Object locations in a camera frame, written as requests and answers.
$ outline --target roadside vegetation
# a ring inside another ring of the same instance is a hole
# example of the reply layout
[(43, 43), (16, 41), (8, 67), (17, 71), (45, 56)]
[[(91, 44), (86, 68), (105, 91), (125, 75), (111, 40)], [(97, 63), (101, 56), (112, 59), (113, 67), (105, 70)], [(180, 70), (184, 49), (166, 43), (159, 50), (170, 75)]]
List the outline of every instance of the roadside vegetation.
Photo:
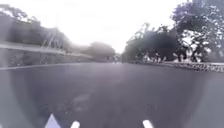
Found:
[(144, 23), (130, 40), (123, 61), (224, 62), (224, 2), (178, 5), (172, 27)]

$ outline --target barrier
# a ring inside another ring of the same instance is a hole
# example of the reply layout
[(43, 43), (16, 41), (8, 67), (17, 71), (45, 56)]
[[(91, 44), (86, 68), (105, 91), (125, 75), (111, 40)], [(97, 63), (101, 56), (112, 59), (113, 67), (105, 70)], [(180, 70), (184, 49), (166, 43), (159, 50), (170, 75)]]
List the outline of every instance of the barrier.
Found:
[(137, 62), (146, 65), (167, 66), (195, 71), (224, 72), (224, 63), (193, 63), (193, 62)]

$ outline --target sky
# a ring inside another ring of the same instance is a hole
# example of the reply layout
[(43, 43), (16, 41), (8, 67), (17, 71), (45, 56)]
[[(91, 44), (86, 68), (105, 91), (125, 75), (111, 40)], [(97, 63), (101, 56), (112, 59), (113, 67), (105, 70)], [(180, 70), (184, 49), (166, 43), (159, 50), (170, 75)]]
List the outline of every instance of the sky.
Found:
[(0, 0), (37, 17), (45, 27), (57, 27), (74, 44), (99, 41), (116, 52), (147, 22), (172, 25), (170, 16), (184, 0)]

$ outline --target asphalt road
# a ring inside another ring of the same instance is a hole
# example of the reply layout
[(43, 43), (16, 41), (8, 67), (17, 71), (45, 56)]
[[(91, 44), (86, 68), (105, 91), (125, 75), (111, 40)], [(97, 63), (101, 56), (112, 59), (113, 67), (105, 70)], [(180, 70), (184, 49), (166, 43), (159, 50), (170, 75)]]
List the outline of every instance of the asphalt road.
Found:
[(134, 64), (74, 64), (0, 71), (0, 126), (223, 128), (224, 75)]

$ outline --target trees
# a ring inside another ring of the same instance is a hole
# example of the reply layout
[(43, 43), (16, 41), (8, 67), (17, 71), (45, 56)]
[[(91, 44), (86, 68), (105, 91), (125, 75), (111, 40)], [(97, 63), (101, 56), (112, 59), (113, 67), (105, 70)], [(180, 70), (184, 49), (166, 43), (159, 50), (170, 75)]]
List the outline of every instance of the trees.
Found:
[(44, 28), (34, 16), (29, 17), (24, 11), (10, 5), (0, 4), (1, 40), (15, 43), (67, 48), (69, 40), (56, 28)]
[(192, 61), (197, 62), (197, 57), (202, 62), (209, 61), (212, 52), (219, 58), (216, 61), (223, 61), (224, 17), (217, 7), (187, 2), (178, 5), (172, 19), (181, 40), (191, 39)]
[(127, 42), (123, 58), (128, 60), (142, 60), (143, 57), (173, 61), (174, 54), (181, 45), (176, 36), (173, 36), (167, 26), (161, 26), (157, 30), (140, 31)]
[(115, 50), (108, 44), (102, 42), (93, 42), (87, 48), (85, 53), (95, 58), (106, 58), (108, 60), (110, 57), (115, 55)]

